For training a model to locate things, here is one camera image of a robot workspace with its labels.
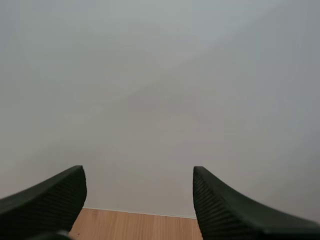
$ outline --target white wall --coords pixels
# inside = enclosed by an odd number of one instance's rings
[[[319,3],[128,3],[4,2],[3,192],[83,164],[87,207],[194,216],[203,165],[320,221]]]

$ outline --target floor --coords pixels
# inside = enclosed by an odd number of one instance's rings
[[[75,240],[202,240],[196,219],[83,208]]]

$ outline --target wooden floor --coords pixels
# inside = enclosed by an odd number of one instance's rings
[[[75,240],[201,240],[196,219],[83,208]]]

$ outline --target wall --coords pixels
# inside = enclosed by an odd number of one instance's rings
[[[0,1],[0,197],[65,167],[34,155],[278,3]]]
[[[279,3],[52,3],[36,18],[6,2],[15,15],[2,27],[20,55],[5,61],[16,83],[4,81],[4,96],[17,105],[3,128],[12,142],[2,138],[15,161],[1,177],[28,181],[4,192],[83,164],[87,207],[194,216],[192,167],[203,165],[320,221],[319,3]]]

